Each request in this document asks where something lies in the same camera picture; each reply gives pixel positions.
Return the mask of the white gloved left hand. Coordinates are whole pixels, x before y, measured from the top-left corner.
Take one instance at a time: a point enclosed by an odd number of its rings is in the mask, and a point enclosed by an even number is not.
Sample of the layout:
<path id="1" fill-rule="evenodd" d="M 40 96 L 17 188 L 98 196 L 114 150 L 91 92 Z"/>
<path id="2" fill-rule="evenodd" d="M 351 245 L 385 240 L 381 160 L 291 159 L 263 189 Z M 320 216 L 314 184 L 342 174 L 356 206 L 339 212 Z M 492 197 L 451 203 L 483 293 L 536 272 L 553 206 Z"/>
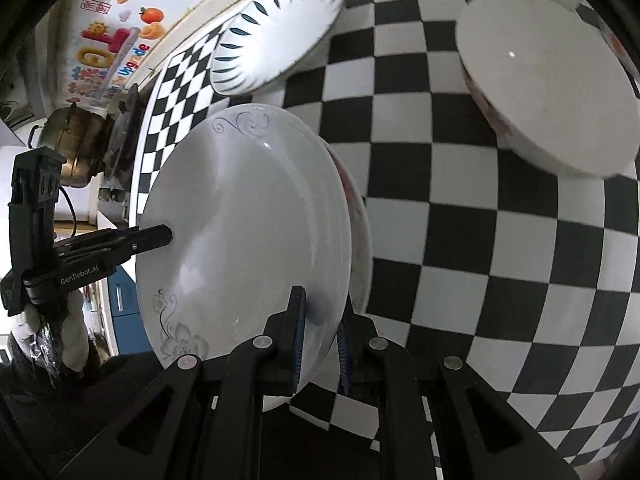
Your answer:
<path id="1" fill-rule="evenodd" d="M 90 361 L 91 344 L 79 290 L 66 296 L 59 318 L 46 321 L 36 307 L 28 304 L 12 318 L 11 334 L 17 348 L 32 364 L 43 367 L 53 380 L 82 376 Z"/>

